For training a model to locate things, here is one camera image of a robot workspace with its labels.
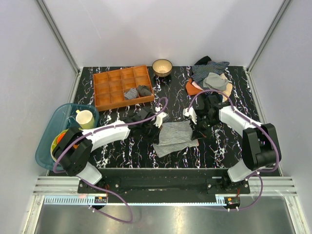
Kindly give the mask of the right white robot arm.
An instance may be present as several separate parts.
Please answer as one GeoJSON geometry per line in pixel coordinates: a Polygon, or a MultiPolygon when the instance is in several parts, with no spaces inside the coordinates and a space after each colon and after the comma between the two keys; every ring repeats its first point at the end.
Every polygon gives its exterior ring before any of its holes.
{"type": "Polygon", "coordinates": [[[216,103],[211,99],[201,110],[194,109],[190,103],[183,115],[191,120],[194,130],[203,136],[204,130],[224,123],[242,137],[242,159],[227,170],[227,178],[221,181],[221,187],[226,193],[237,190],[238,182],[260,172],[274,172],[278,168],[281,152],[274,125],[251,119],[240,112],[231,100],[216,103]]]}

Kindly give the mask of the grey striped underwear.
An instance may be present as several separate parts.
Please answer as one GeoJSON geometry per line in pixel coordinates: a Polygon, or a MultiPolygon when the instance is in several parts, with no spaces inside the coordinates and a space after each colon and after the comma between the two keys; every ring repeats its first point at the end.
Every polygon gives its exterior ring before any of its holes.
{"type": "Polygon", "coordinates": [[[188,147],[197,147],[197,139],[192,139],[193,130],[190,121],[166,122],[159,133],[159,143],[153,144],[158,157],[181,151],[188,147]]]}

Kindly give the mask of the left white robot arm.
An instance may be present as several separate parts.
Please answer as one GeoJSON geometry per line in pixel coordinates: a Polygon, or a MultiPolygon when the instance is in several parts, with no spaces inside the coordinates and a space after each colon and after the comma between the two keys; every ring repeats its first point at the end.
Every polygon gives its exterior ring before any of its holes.
{"type": "Polygon", "coordinates": [[[158,135],[168,114],[161,112],[156,115],[146,109],[121,118],[112,124],[93,129],[70,127],[59,134],[51,145],[51,157],[54,161],[62,155],[76,139],[79,139],[64,154],[59,161],[68,176],[76,176],[88,182],[88,187],[94,193],[100,193],[105,188],[105,181],[96,166],[89,162],[90,154],[95,149],[109,143],[120,141],[129,136],[143,136],[151,143],[158,143],[158,135]]]}

